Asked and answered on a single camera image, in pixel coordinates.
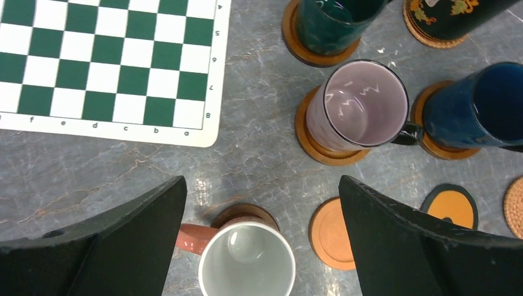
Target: dark green mug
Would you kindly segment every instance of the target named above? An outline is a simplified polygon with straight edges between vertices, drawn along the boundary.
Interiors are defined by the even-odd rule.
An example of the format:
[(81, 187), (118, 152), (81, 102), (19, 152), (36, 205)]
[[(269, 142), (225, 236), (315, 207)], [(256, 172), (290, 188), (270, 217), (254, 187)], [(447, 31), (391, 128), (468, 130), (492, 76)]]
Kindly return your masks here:
[(353, 44), (391, 0), (301, 0), (297, 33), (315, 54), (334, 56)]

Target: orange coaster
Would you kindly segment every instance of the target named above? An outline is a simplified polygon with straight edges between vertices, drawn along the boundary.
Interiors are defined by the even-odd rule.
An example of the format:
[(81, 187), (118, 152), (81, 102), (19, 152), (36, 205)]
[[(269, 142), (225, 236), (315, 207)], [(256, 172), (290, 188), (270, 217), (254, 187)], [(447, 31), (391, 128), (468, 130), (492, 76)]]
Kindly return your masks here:
[(508, 227), (523, 239), (523, 177), (515, 180), (505, 194), (503, 212)]
[(339, 197), (316, 210), (309, 225), (309, 240), (323, 263), (341, 270), (356, 269)]
[(318, 90), (319, 86), (309, 92), (303, 101), (298, 106), (298, 111), (296, 111), (295, 118), (295, 129), (296, 136), (298, 137), (298, 142), (302, 146), (303, 150), (314, 160), (324, 165), (332, 166), (341, 166), (341, 165), (351, 165), (360, 161), (365, 155), (367, 155), (370, 150), (359, 150), (359, 151), (341, 151), (335, 152), (331, 151), (322, 145), (318, 144), (316, 140), (309, 133), (307, 128), (306, 115), (307, 107), (309, 103), (314, 98), (314, 94)]
[[(446, 80), (435, 83), (428, 88), (424, 89), (416, 99), (413, 105), (413, 111), (411, 113), (412, 121), (415, 123), (423, 125), (423, 107), (425, 103), (430, 98), (431, 95), (435, 94), (440, 89), (452, 84), (454, 81)], [(428, 133), (425, 133), (423, 141), (421, 141), (420, 146), (434, 157), (447, 159), (447, 160), (457, 160), (464, 159), (473, 156), (478, 153), (480, 149), (460, 149), (460, 148), (450, 148), (444, 147), (436, 143)]]
[(356, 40), (344, 52), (337, 55), (321, 55), (311, 52), (305, 47), (296, 31), (296, 16), (298, 13), (298, 4), (300, 0), (291, 0), (285, 8), (283, 19), (281, 21), (281, 34), (283, 41), (290, 53), (298, 60), (312, 67), (331, 67), (348, 59), (354, 53), (360, 39)]
[(270, 226), (273, 226), (279, 231), (278, 223), (276, 219), (269, 214), (264, 208), (261, 208), (257, 205), (252, 205), (250, 203), (239, 203), (237, 205), (232, 205), (216, 216), (212, 221), (212, 228), (221, 228), (225, 223), (236, 219), (239, 217), (256, 217), (262, 219), (264, 222), (268, 223)]
[(476, 202), (463, 187), (441, 184), (429, 193), (421, 211), (441, 220), (477, 230)]

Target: wooden coaster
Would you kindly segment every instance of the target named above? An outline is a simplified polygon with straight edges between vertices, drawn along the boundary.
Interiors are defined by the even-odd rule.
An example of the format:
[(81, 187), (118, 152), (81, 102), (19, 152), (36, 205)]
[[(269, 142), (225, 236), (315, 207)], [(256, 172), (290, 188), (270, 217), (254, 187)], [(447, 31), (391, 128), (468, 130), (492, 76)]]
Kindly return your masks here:
[(221, 228), (225, 223), (240, 217), (255, 217), (262, 219), (264, 222), (279, 231), (276, 219), (274, 219), (274, 217), (265, 209), (251, 203), (239, 203), (226, 208), (212, 221), (211, 227)]
[(315, 211), (309, 225), (309, 240), (319, 259), (341, 270), (356, 268), (340, 198), (328, 200)]
[(410, 2), (409, 0), (403, 1), (403, 19), (405, 20), (407, 29), (409, 29), (410, 33), (419, 42), (425, 44), (426, 46), (439, 48), (439, 49), (446, 49), (446, 48), (455, 47), (468, 38), (468, 35), (465, 35), (461, 38), (454, 39), (454, 40), (442, 40), (442, 39), (437, 39), (437, 38), (427, 35), (420, 29), (420, 27), (412, 19), (412, 16), (409, 12), (409, 2)]
[(421, 205), (421, 211), (441, 220), (477, 230), (476, 202), (461, 186), (454, 184), (436, 186)]
[[(434, 83), (433, 85), (429, 86), (428, 88), (424, 89), (416, 99), (413, 105), (413, 111), (411, 113), (411, 119), (415, 123), (424, 126), (423, 125), (423, 107), (425, 106), (425, 103), (430, 98), (431, 95), (435, 94), (440, 89), (448, 86), (449, 84), (452, 84), (454, 81), (446, 80), (441, 81), (438, 83)], [(450, 147), (444, 147), (440, 144), (436, 143), (428, 133), (425, 133), (425, 136), (423, 137), (423, 141), (421, 141), (420, 146), (425, 150), (428, 154), (431, 154), (434, 157), (446, 159), (446, 160), (457, 160), (457, 159), (464, 159), (473, 156), (474, 154), (479, 152), (478, 149), (461, 149), (461, 148), (450, 148)]]
[(312, 67), (331, 67), (348, 59), (360, 44), (359, 38), (344, 52), (337, 55), (315, 54), (302, 44), (296, 30), (296, 16), (298, 14), (299, 4), (300, 0), (291, 0), (287, 8), (285, 8), (281, 21), (283, 41), (289, 52), (296, 59)]
[(515, 180), (508, 188), (503, 212), (510, 230), (516, 237), (523, 239), (523, 177)]
[(296, 136), (298, 137), (298, 142), (300, 143), (300, 146), (302, 146), (302, 149), (312, 159), (316, 160), (319, 163), (323, 163), (324, 165), (351, 165), (360, 161), (363, 157), (365, 157), (365, 155), (367, 155), (370, 152), (369, 149), (341, 152), (331, 151), (318, 144), (318, 142), (316, 142), (316, 140), (314, 140), (314, 138), (309, 133), (306, 121), (307, 107), (314, 98), (314, 94), (316, 93), (318, 88), (319, 86), (310, 91), (305, 96), (303, 101), (298, 106), (298, 111), (296, 111), (294, 128), (296, 129)]

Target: gray marble table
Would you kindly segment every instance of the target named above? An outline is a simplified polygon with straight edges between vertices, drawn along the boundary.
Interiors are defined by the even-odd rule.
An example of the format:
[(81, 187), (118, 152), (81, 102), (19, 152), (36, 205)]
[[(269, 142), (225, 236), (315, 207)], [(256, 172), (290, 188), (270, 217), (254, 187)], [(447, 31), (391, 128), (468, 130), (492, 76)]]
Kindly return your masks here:
[[(476, 198), (481, 231), (513, 236), (502, 199), (510, 182), (523, 175), (521, 154), (484, 149), (449, 162), (419, 147), (389, 144), (357, 165), (329, 167), (304, 153), (294, 134), (296, 108), (333, 68), (308, 67), (287, 51), (280, 34), (286, 4), (233, 0), (220, 134), (210, 148), (0, 131), (0, 240), (37, 237), (76, 223), (176, 175), (185, 176), (189, 187), (184, 222), (209, 224), (234, 202), (261, 205), (277, 218), (297, 260), (292, 295), (361, 295), (356, 271), (325, 266), (307, 239), (312, 213), (337, 195), (342, 175), (412, 207), (440, 183), (460, 184)], [(352, 59), (390, 65), (411, 102), (431, 83), (502, 60), (523, 62), (523, 2), (445, 51), (416, 41), (400, 8), (401, 0), (387, 6)], [(175, 250), (164, 295), (201, 295), (198, 260)]]

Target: woven coaster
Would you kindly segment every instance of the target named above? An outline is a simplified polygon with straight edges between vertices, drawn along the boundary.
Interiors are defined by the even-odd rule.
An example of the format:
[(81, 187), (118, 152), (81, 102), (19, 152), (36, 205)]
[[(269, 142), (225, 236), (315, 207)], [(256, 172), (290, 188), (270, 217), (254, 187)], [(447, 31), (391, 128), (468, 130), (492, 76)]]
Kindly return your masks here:
[(302, 146), (305, 153), (307, 153), (307, 155), (312, 159), (319, 163), (323, 163), (324, 165), (341, 166), (352, 165), (359, 162), (370, 152), (370, 149), (335, 152), (320, 145), (310, 134), (309, 129), (307, 128), (307, 108), (314, 98), (314, 94), (317, 92), (318, 88), (319, 86), (305, 96), (296, 111), (294, 128), (300, 146)]
[(296, 17), (301, 0), (291, 0), (285, 8), (281, 20), (281, 34), (289, 52), (299, 61), (312, 67), (332, 67), (348, 59), (358, 48), (360, 39), (351, 44), (344, 52), (337, 55), (321, 55), (305, 47), (296, 31)]
[(269, 214), (268, 211), (250, 203), (239, 203), (221, 211), (221, 213), (219, 213), (218, 216), (216, 216), (216, 218), (212, 221), (211, 227), (221, 228), (223, 225), (225, 225), (225, 223), (240, 217), (254, 217), (262, 219), (265, 223), (279, 231), (279, 226), (276, 222), (276, 219), (274, 219), (274, 217)]
[(421, 43), (425, 44), (426, 46), (438, 48), (438, 49), (446, 49), (446, 48), (452, 48), (459, 44), (461, 44), (465, 39), (467, 39), (468, 35), (465, 35), (463, 37), (460, 37), (458, 39), (454, 40), (441, 40), (436, 39), (428, 36), (423, 31), (421, 31), (418, 26), (416, 25), (415, 21), (412, 19), (412, 16), (409, 12), (409, 3), (410, 0), (405, 0), (403, 2), (403, 19), (405, 20), (405, 24), (407, 26), (407, 29), (410, 31), (410, 33)]
[(515, 180), (508, 188), (503, 211), (510, 230), (516, 237), (523, 239), (523, 177)]
[(319, 206), (309, 225), (309, 240), (318, 258), (340, 270), (356, 268), (339, 197)]
[[(424, 126), (423, 124), (423, 107), (425, 103), (430, 98), (431, 95), (435, 94), (440, 89), (452, 84), (453, 81), (446, 80), (430, 85), (424, 89), (415, 100), (412, 112), (411, 119), (413, 122)], [(464, 159), (473, 156), (478, 153), (480, 149), (461, 149), (461, 148), (451, 148), (444, 147), (436, 143), (427, 132), (420, 143), (421, 148), (425, 150), (428, 154), (431, 154), (434, 157), (446, 159), (446, 160), (457, 160)]]

